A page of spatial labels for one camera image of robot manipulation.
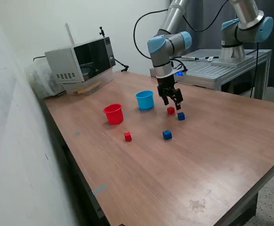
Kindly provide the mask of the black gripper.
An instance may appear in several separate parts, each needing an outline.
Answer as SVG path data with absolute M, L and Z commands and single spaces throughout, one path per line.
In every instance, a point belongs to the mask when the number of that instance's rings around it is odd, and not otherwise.
M 158 94 L 163 99 L 165 105 L 169 104 L 168 97 L 170 97 L 175 103 L 176 109 L 181 109 L 181 102 L 183 101 L 182 93 L 180 89 L 175 89 L 174 75 L 171 74 L 165 78 L 157 78 L 158 82 Z

